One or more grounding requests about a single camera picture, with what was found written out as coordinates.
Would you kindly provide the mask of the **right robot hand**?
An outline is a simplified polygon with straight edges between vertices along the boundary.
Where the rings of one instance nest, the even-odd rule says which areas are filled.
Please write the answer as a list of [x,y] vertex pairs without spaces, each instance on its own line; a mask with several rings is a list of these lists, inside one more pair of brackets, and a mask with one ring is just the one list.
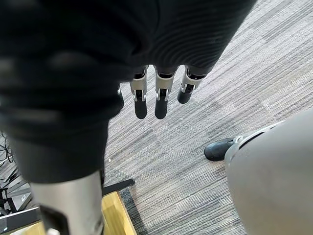
[[156,71],[162,119],[185,66],[186,103],[247,17],[253,0],[3,0],[0,127],[30,183],[48,235],[101,235],[108,124],[129,82],[146,116]]

